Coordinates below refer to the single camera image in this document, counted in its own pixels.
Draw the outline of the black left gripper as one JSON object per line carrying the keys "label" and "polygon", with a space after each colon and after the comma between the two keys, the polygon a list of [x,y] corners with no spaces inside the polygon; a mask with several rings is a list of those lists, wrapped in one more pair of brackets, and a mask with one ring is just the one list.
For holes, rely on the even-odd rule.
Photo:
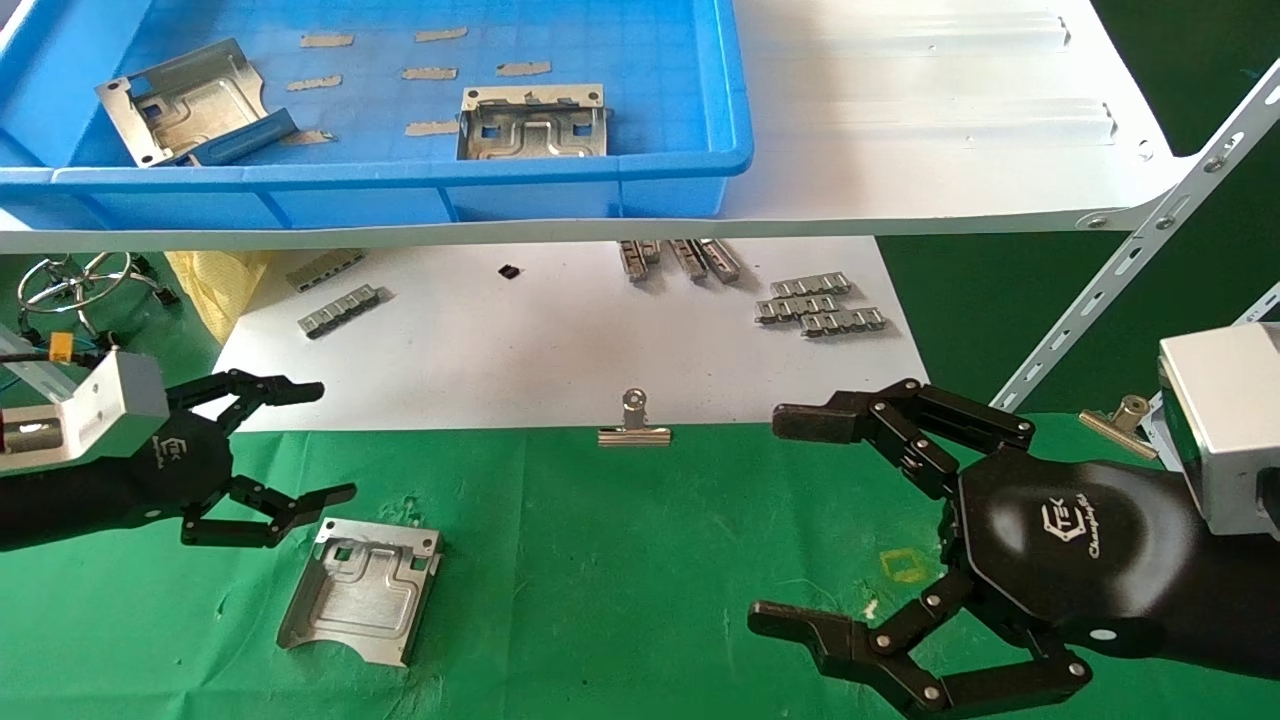
{"label": "black left gripper", "polygon": [[[274,548],[296,528],[316,523],[326,507],[351,501],[353,483],[297,498],[248,477],[233,477],[229,437],[262,406],[319,401],[320,382],[294,383],[232,369],[166,389],[178,411],[129,457],[97,457],[78,465],[3,478],[1,550],[24,550],[105,530],[134,529],[180,518],[180,542],[191,547]],[[189,410],[223,397],[214,420]],[[207,519],[223,498],[264,515],[264,521]]]}

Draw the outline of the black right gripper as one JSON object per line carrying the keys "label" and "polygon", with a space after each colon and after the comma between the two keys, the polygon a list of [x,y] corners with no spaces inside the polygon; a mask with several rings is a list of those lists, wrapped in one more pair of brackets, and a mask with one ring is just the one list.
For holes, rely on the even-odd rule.
{"label": "black right gripper", "polygon": [[[1030,447],[1030,421],[913,378],[780,404],[771,429],[868,443],[927,497],[954,497],[963,565],[993,620],[1110,657],[1277,678],[1277,542],[1211,533],[1172,473],[1032,457],[1014,450]],[[960,474],[932,436],[992,455]],[[1055,637],[1025,628],[1027,661],[945,676],[922,667],[911,651],[970,605],[975,583],[950,571],[879,626],[758,601],[748,628],[805,646],[820,675],[872,688],[906,719],[1060,705],[1092,680]]]}

